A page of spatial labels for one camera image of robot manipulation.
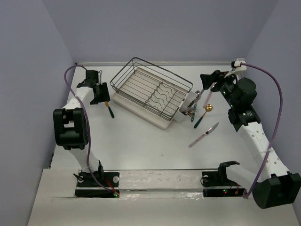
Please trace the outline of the silver fork teal handle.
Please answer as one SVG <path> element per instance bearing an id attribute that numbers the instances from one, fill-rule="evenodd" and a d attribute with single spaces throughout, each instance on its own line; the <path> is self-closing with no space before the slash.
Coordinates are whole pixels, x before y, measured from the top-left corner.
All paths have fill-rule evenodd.
<path id="1" fill-rule="evenodd" d="M 195 114 L 198 111 L 197 108 L 195 107 L 188 107 L 186 110 L 184 110 L 183 114 L 184 115 L 188 115 L 188 116 L 192 116 L 193 114 Z"/>

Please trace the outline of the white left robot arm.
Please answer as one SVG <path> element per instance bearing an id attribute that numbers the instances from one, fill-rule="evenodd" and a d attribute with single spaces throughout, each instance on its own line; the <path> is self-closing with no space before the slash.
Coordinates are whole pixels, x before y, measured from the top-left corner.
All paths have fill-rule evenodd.
<path id="1" fill-rule="evenodd" d="M 92 100 L 90 105 L 104 103 L 109 109 L 111 117 L 114 114 L 109 106 L 110 94 L 106 82 L 102 82 L 102 71 L 85 70 L 85 78 L 73 90 L 66 79 L 72 98 L 60 109 L 53 111 L 53 123 L 55 141 L 58 146 L 68 150 L 78 161 L 81 167 L 81 176 L 78 180 L 85 178 L 94 185 L 99 186 L 104 181 L 103 166 L 91 150 L 91 128 L 84 106 L 84 100 L 90 94 Z"/>

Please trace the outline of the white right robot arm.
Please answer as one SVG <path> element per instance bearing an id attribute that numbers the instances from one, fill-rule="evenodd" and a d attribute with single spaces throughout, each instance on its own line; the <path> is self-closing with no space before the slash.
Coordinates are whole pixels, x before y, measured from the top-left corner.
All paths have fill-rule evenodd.
<path id="1" fill-rule="evenodd" d="M 301 177 L 292 173 L 270 146 L 261 120 L 252 104 L 257 96 L 256 84 L 248 78 L 238 79 L 229 72 L 214 71 L 200 75 L 203 88 L 220 92 L 230 106 L 228 118 L 241 136 L 259 167 L 259 176 L 243 168 L 238 162 L 223 162 L 216 173 L 217 181 L 226 185 L 236 182 L 252 195 L 261 209 L 294 203 L 301 188 Z"/>

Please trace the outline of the gold knife green handle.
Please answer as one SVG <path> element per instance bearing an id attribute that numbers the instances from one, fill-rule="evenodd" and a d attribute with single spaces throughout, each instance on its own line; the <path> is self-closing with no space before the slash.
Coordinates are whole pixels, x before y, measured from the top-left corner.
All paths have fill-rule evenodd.
<path id="1" fill-rule="evenodd" d="M 113 113 L 113 111 L 112 111 L 112 109 L 111 109 L 111 107 L 110 107 L 110 105 L 109 105 L 109 102 L 104 102 L 104 103 L 105 103 L 106 107 L 108 108 L 111 117 L 112 117 L 112 118 L 115 118 L 115 115 L 114 115 L 114 113 Z"/>

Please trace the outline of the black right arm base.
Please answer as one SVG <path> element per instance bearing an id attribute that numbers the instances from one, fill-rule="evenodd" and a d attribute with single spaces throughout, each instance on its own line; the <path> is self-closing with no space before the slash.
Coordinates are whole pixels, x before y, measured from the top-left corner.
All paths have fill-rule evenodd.
<path id="1" fill-rule="evenodd" d="M 226 169 L 230 166 L 240 165 L 237 161 L 220 163 L 218 169 L 203 171 L 200 183 L 203 186 L 205 198 L 242 197 L 244 188 L 227 177 Z"/>

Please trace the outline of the silver spoon pink handle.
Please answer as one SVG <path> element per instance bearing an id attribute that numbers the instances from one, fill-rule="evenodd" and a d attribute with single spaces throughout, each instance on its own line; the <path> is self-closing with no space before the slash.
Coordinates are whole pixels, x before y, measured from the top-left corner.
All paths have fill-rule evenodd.
<path id="1" fill-rule="evenodd" d="M 216 82 L 214 82 L 214 83 L 210 86 L 210 90 L 213 89 L 215 85 L 216 85 Z M 213 93 L 212 91 L 209 92 L 209 94 L 208 94 L 208 96 L 207 96 L 207 98 L 206 98 L 206 100 L 205 100 L 205 102 L 204 102 L 204 104 L 203 104 L 203 108 L 206 108 L 206 106 L 208 105 L 208 102 L 209 102 L 209 100 L 210 100 L 210 98 L 211 98 L 211 96 L 212 96 L 212 93 Z"/>

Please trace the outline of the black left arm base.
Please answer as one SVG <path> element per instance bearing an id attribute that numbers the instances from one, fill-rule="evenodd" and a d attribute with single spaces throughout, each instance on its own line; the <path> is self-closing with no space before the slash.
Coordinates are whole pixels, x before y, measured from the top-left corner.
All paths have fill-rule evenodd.
<path id="1" fill-rule="evenodd" d="M 73 174 L 77 180 L 75 196 L 78 198 L 119 198 L 120 173 L 117 171 L 104 172 L 103 178 L 95 173 L 98 183 L 90 173 Z"/>

